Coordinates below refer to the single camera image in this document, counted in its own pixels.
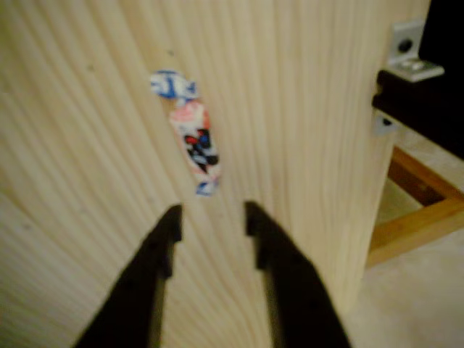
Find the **red white and blue wrapper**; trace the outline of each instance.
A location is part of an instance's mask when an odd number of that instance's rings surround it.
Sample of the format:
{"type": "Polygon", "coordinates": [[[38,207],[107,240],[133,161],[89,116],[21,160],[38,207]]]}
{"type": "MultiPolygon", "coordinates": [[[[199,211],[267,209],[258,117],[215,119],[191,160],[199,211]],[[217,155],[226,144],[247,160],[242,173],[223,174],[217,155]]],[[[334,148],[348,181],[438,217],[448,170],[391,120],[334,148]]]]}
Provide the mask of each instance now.
{"type": "Polygon", "coordinates": [[[196,84],[174,70],[158,70],[152,75],[152,90],[167,99],[176,99],[169,121],[189,167],[199,185],[196,194],[211,196],[218,186],[218,149],[210,133],[210,117],[198,100],[196,84]]]}

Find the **wooden board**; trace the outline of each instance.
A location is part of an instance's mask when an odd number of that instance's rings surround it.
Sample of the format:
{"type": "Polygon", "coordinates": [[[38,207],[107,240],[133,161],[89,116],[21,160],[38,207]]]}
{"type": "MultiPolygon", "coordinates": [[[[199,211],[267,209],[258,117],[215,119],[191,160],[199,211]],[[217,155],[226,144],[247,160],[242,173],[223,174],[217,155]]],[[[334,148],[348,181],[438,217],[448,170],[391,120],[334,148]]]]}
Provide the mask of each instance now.
{"type": "Polygon", "coordinates": [[[426,0],[0,2],[1,345],[66,347],[169,205],[185,239],[166,347],[269,347],[242,204],[254,199],[345,311],[392,150],[370,98],[393,22],[426,0]],[[194,196],[153,70],[200,86],[223,163],[194,196]]]}
{"type": "Polygon", "coordinates": [[[393,149],[388,177],[424,208],[374,228],[367,267],[464,227],[464,194],[398,147],[393,149]]]}

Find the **black bar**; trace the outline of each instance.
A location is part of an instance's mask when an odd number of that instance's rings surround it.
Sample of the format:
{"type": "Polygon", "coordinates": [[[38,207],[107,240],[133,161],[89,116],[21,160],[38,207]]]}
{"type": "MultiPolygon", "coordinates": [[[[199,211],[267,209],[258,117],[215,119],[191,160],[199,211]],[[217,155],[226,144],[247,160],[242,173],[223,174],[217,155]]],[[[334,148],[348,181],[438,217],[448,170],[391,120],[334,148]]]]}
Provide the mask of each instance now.
{"type": "Polygon", "coordinates": [[[159,347],[165,279],[173,274],[182,206],[171,207],[148,234],[83,333],[76,348],[159,347]]]}
{"type": "Polygon", "coordinates": [[[254,237],[257,267],[265,273],[275,348],[349,347],[349,341],[312,263],[254,202],[245,203],[246,234],[254,237]]]}
{"type": "Polygon", "coordinates": [[[411,83],[381,70],[372,105],[464,159],[462,88],[444,76],[411,83]]]}

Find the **black object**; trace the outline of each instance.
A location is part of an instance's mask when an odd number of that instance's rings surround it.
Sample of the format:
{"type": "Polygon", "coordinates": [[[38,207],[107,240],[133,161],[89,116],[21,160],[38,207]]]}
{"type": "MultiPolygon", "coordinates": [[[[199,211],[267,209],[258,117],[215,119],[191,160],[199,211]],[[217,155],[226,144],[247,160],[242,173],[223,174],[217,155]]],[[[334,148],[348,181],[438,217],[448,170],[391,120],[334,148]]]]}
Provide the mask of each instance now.
{"type": "Polygon", "coordinates": [[[432,0],[419,57],[443,66],[444,75],[411,83],[382,70],[372,105],[464,159],[461,22],[455,2],[432,0]]]}
{"type": "Polygon", "coordinates": [[[159,347],[165,279],[181,240],[182,207],[171,207],[148,234],[76,348],[159,347]]]}
{"type": "Polygon", "coordinates": [[[265,273],[274,347],[350,347],[312,263],[256,203],[245,209],[246,234],[265,273]]]}
{"type": "MultiPolygon", "coordinates": [[[[160,346],[165,279],[173,274],[181,213],[176,205],[161,217],[75,348],[160,346]]],[[[253,202],[246,203],[246,233],[254,236],[257,266],[265,271],[273,346],[349,347],[314,266],[253,202]]]]}

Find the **metal bracket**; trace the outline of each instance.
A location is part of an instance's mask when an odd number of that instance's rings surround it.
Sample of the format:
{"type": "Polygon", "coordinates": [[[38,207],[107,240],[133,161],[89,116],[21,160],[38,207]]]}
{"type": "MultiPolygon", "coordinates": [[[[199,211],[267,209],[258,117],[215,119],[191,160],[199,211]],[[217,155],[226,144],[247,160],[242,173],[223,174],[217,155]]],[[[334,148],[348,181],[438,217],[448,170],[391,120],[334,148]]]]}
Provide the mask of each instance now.
{"type": "Polygon", "coordinates": [[[444,74],[442,66],[419,58],[424,25],[423,20],[393,25],[387,71],[410,82],[444,74]]]}
{"type": "Polygon", "coordinates": [[[396,131],[399,123],[378,109],[374,110],[373,132],[377,136],[384,136],[396,131]]]}

